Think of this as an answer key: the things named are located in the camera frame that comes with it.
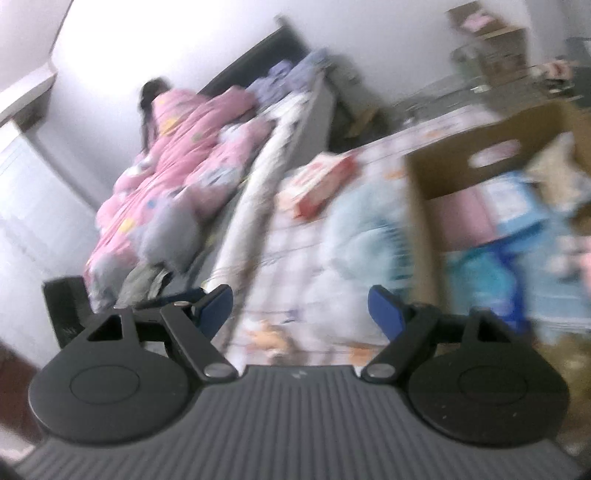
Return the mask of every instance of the checkered bedsheet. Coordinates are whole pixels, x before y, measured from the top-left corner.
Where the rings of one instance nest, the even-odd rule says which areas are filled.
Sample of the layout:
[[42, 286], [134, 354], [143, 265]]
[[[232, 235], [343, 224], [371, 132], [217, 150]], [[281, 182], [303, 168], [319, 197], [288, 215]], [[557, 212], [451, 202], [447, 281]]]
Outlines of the checkered bedsheet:
[[[407, 186], [404, 155], [498, 117], [479, 105], [471, 105], [432, 121], [385, 137], [356, 150], [361, 179], [385, 179], [393, 191]], [[298, 315], [301, 298], [311, 279], [321, 270], [318, 259], [325, 215], [311, 222], [294, 220], [275, 208], [255, 262], [254, 275], [225, 355], [238, 369], [245, 365], [364, 366], [377, 348], [337, 345], [318, 340]]]

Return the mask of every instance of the black hair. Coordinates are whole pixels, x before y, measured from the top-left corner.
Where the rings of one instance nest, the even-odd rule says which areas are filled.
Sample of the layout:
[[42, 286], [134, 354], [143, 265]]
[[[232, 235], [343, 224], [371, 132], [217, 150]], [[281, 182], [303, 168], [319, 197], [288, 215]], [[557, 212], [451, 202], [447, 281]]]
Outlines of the black hair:
[[152, 114], [152, 102], [158, 95], [169, 90], [170, 85], [162, 77], [152, 79], [142, 87], [139, 97], [139, 109], [144, 116], [142, 120], [142, 149], [146, 153], [150, 149], [150, 132], [152, 132], [153, 138], [158, 135], [157, 126]]

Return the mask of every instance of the black device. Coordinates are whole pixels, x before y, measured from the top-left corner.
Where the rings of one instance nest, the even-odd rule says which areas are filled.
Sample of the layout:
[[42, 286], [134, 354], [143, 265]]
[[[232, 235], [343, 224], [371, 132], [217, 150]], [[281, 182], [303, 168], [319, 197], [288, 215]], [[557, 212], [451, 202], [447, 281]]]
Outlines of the black device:
[[[31, 383], [30, 405], [48, 438], [17, 466], [18, 475], [570, 480], [581, 474], [550, 440], [566, 413], [567, 385], [494, 314], [447, 315], [403, 304], [382, 287], [371, 294], [383, 300], [382, 319], [389, 305], [405, 326], [360, 376], [347, 365], [249, 366], [239, 375], [210, 343], [232, 309], [228, 286], [194, 303], [91, 315], [89, 327]], [[62, 300], [73, 306], [80, 296]], [[169, 358], [142, 348], [144, 339], [163, 340]], [[458, 345], [436, 355], [442, 343]]]

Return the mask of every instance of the cardboard box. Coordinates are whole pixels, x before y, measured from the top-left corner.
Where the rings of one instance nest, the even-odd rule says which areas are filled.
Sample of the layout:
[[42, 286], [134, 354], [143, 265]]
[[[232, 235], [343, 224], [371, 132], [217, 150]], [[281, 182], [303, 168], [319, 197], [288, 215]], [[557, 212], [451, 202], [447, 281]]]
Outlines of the cardboard box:
[[[480, 4], [480, 2], [470, 2], [469, 4], [460, 5], [459, 7], [452, 8], [451, 10], [448, 10], [447, 16], [449, 17], [450, 21], [452, 22], [452, 25], [455, 28], [472, 35], [472, 32], [464, 29], [462, 27], [462, 25], [470, 15], [475, 14], [479, 10], [483, 10], [483, 9], [484, 8]], [[487, 33], [492, 33], [494, 31], [501, 30], [502, 28], [505, 28], [506, 26], [507, 25], [502, 20], [500, 20], [499, 18], [495, 18], [494, 22], [486, 24], [481, 30], [479, 30], [478, 35], [485, 35]]]
[[521, 27], [505, 27], [476, 38], [479, 48], [480, 68], [491, 87], [504, 85], [527, 75], [526, 30]]
[[[441, 263], [443, 241], [427, 210], [427, 201], [522, 168], [556, 135], [569, 131], [574, 133], [576, 142], [574, 160], [591, 175], [591, 117], [563, 100], [445, 138], [408, 155], [411, 241], [416, 261], [414, 300], [448, 310]], [[507, 140], [520, 142], [519, 155], [480, 168], [468, 165], [475, 153]]]
[[527, 31], [506, 25], [496, 19], [477, 34], [462, 27], [465, 19], [482, 9], [479, 2], [471, 2], [447, 12], [452, 26], [465, 33], [468, 44], [478, 51], [479, 70], [489, 86], [504, 85], [527, 75]]

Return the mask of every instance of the metal screw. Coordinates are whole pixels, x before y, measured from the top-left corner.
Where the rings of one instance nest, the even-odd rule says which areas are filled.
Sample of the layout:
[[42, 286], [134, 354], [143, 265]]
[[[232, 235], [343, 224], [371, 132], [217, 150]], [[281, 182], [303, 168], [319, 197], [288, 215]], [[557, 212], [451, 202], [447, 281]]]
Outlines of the metal screw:
[[386, 380], [396, 373], [396, 369], [388, 364], [373, 364], [368, 367], [367, 373], [376, 380]]
[[206, 377], [218, 379], [231, 377], [234, 372], [235, 370], [230, 365], [220, 363], [209, 364], [203, 370]]

